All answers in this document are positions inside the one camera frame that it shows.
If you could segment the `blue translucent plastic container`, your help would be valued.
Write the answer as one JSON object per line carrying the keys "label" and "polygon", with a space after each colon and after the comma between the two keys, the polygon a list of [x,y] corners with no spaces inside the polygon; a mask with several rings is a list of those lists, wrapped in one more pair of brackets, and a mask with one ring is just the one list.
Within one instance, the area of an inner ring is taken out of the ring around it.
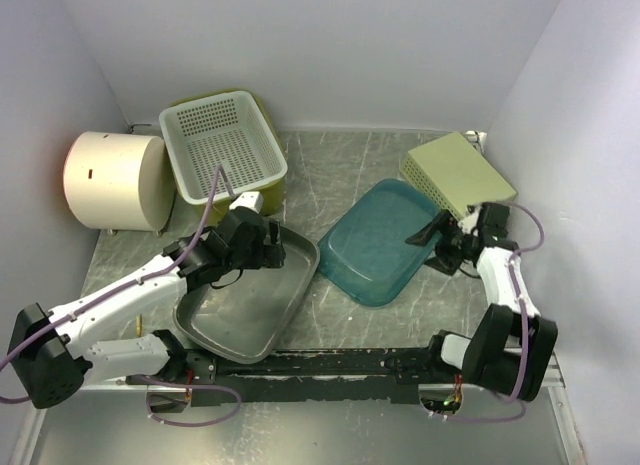
{"label": "blue translucent plastic container", "polygon": [[320,239],[320,273],[357,303],[389,304],[422,267],[434,244],[408,238],[431,222],[438,206],[411,185],[384,179]]}

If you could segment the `pale green perforated box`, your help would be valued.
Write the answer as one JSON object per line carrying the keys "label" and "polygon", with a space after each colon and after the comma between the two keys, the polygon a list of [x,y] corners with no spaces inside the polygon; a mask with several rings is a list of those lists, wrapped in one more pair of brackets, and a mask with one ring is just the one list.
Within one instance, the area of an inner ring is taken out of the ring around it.
{"label": "pale green perforated box", "polygon": [[468,207],[487,201],[512,201],[513,186],[459,132],[409,150],[401,173],[438,208],[460,220]]}

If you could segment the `large metal tray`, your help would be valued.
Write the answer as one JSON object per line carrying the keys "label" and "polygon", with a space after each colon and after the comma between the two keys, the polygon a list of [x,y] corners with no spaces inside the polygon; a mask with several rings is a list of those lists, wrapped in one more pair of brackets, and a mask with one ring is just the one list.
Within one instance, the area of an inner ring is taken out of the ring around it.
{"label": "large metal tray", "polygon": [[240,364],[263,360],[303,302],[320,260],[306,236],[281,228],[286,253],[279,269],[248,270],[223,288],[207,285],[186,295],[173,313],[190,342]]}

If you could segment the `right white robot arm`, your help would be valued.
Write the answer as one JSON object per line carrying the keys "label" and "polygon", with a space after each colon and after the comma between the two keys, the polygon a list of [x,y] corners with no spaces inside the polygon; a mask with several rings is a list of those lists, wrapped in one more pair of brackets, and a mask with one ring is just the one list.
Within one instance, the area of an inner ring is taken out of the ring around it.
{"label": "right white robot arm", "polygon": [[468,262],[484,287],[487,309],[471,337],[442,330],[424,359],[426,375],[443,383],[457,375],[506,399],[533,401],[542,386],[558,337],[557,324],[542,316],[527,290],[521,263],[528,248],[510,238],[516,204],[485,201],[458,220],[439,212],[406,238],[408,245],[434,246],[426,265],[446,275]]}

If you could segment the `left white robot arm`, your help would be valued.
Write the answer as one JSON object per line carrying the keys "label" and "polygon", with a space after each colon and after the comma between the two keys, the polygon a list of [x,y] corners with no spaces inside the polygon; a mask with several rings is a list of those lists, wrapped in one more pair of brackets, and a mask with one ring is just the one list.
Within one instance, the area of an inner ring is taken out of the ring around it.
{"label": "left white robot arm", "polygon": [[199,228],[166,246],[129,275],[49,311],[34,303],[15,321],[3,366],[12,366],[37,409],[62,403],[83,385],[121,376],[181,380],[187,352],[167,330],[141,338],[105,340],[120,323],[148,308],[174,305],[226,274],[283,266],[286,252],[276,220],[239,206],[216,226]]}

